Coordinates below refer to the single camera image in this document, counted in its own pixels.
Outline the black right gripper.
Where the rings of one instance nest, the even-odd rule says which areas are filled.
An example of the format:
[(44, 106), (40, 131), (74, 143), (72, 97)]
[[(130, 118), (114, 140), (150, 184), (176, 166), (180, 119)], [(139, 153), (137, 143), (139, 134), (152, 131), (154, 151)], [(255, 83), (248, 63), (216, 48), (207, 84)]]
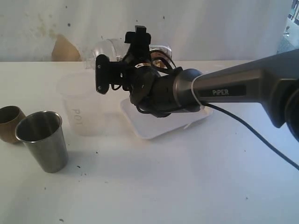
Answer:
[(135, 31), (125, 34), (124, 42), (129, 45), (126, 54), (109, 60), (109, 86), (113, 90), (150, 91), (154, 83), (149, 49), (151, 35), (145, 26), (136, 25)]

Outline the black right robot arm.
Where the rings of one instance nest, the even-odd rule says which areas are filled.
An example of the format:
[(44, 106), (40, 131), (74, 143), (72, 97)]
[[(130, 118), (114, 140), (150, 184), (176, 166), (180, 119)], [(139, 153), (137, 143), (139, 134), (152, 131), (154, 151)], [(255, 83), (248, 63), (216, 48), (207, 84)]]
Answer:
[(275, 127), (287, 125), (299, 135), (299, 51), (276, 54), (209, 74), (180, 67), (165, 76), (150, 57), (150, 35), (137, 26), (127, 32), (129, 49), (123, 60), (109, 64), (113, 82), (130, 93), (131, 103), (143, 114), (167, 117), (196, 112), (213, 103), (260, 103)]

